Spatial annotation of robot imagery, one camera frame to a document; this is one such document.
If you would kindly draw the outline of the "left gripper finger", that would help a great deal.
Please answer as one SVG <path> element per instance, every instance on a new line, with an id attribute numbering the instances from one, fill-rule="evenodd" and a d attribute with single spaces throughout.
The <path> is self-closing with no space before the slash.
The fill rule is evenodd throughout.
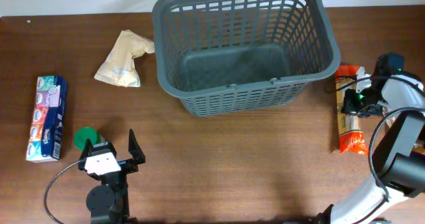
<path id="1" fill-rule="evenodd" d="M 145 163 L 145 154 L 141 150 L 132 129 L 129 130 L 128 151 L 137 165 Z"/>
<path id="2" fill-rule="evenodd" d="M 91 154 L 91 151 L 92 151 L 92 143 L 91 143 L 91 140 L 87 138 L 86 143 L 84 145 L 84 149 L 80 156 L 80 160 L 85 160 Z"/>

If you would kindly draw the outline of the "orange pasta packet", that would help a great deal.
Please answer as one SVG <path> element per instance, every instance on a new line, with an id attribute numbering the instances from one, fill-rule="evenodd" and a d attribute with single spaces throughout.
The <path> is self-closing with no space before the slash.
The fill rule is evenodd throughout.
<path id="1" fill-rule="evenodd" d="M 341 64 L 337 69 L 335 76 L 336 89 L 349 84 L 357 78 L 359 69 L 363 67 L 351 64 Z M 353 152 L 356 154 L 367 155 L 369 153 L 368 145 L 365 142 L 364 132 L 361 130 L 359 117 L 342 113 L 345 91 L 348 89 L 355 90 L 356 84 L 350 85 L 348 88 L 336 92 L 337 99 L 337 125 L 339 132 L 339 149 L 340 153 Z"/>

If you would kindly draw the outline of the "beige paper bag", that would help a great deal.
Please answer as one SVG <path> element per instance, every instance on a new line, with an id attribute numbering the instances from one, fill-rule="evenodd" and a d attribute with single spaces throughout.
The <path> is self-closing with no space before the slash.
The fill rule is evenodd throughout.
<path id="1" fill-rule="evenodd" d="M 154 42 L 130 30 L 121 31 L 106 60 L 94 78 L 114 86 L 141 86 L 134 59 L 155 52 Z"/>

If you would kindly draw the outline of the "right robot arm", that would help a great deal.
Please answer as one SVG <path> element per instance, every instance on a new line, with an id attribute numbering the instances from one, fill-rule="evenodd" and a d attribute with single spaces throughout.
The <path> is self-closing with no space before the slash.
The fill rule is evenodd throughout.
<path id="1" fill-rule="evenodd" d="M 365 154 L 370 176 L 311 223 L 380 223 L 392 206 L 424 193 L 424 85 L 387 53 L 372 74 L 341 64 L 335 72 L 341 151 Z"/>

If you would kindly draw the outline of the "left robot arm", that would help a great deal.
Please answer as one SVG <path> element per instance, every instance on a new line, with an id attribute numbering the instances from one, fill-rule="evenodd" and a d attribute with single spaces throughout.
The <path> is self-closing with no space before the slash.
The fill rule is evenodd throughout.
<path id="1" fill-rule="evenodd" d="M 129 214 L 127 175 L 139 171 L 138 165 L 145 163 L 145 154 L 133 130 L 129 131 L 128 152 L 131 158 L 118 161 L 113 143 L 93 144 L 89 139 L 86 140 L 78 169 L 100 182 L 86 196 L 91 223 L 138 222 L 137 218 Z"/>

